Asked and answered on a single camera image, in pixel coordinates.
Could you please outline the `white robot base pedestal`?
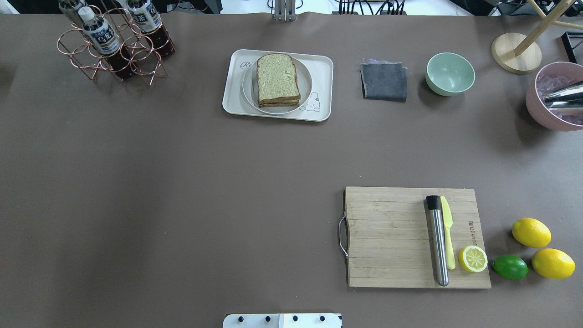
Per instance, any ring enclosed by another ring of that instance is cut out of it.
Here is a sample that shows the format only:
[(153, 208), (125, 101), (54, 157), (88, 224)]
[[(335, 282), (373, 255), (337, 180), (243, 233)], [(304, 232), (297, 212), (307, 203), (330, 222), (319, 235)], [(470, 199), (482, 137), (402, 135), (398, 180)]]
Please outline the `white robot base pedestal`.
[(253, 313), (231, 314), (223, 328), (342, 328), (340, 313)]

